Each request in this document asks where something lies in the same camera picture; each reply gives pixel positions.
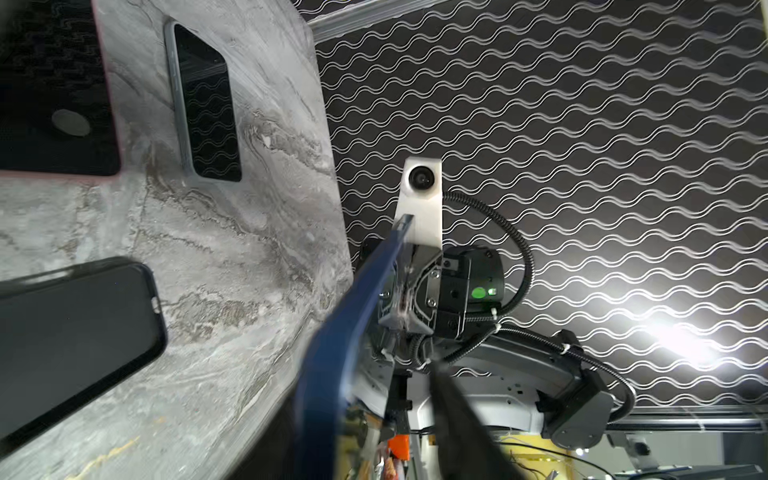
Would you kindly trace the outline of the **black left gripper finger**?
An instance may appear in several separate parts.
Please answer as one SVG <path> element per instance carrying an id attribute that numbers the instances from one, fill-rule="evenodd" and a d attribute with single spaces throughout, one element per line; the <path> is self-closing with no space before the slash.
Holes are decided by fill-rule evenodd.
<path id="1" fill-rule="evenodd" d="M 442 368 L 429 373 L 429 393 L 443 479 L 524 479 L 493 442 L 464 394 Z"/>

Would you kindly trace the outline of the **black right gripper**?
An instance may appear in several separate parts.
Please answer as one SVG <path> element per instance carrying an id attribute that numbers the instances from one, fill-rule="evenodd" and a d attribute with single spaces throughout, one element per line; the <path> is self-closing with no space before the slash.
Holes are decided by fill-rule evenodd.
<path id="1" fill-rule="evenodd" d="M 505 276 L 498 251 L 488 247 L 450 247 L 442 253 L 428 247 L 414 259 L 432 263 L 413 282 L 411 313 L 414 327 L 383 325 L 391 307 L 392 287 L 398 275 L 390 265 L 380 299 L 366 328 L 368 339 L 392 339 L 398 333 L 434 339 L 487 338 L 500 330 L 498 315 L 504 302 Z"/>

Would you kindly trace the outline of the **black phone blue edge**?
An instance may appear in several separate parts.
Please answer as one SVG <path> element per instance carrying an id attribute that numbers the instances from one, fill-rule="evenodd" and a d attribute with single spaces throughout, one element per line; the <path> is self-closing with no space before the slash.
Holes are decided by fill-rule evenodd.
<path id="1" fill-rule="evenodd" d="M 298 479 L 379 476 L 412 223 L 395 223 L 310 342 L 294 400 Z"/>

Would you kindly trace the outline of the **black phone case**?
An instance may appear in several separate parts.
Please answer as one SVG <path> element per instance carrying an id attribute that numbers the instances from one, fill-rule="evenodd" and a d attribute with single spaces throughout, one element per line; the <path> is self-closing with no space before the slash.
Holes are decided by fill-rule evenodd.
<path id="1" fill-rule="evenodd" d="M 1 455 L 159 358 L 167 327 L 152 270 L 112 257 L 1 283 Z"/>

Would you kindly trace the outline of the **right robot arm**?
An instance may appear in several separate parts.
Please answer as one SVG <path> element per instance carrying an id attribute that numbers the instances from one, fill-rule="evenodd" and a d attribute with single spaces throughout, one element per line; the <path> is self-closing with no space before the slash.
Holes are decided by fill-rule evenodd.
<path id="1" fill-rule="evenodd" d="M 382 420 L 385 438 L 434 430 L 434 364 L 486 428 L 538 434 L 566 450 L 596 445 L 634 409 L 633 386 L 572 332 L 502 325 L 496 250 L 409 246 L 383 275 L 352 394 Z"/>

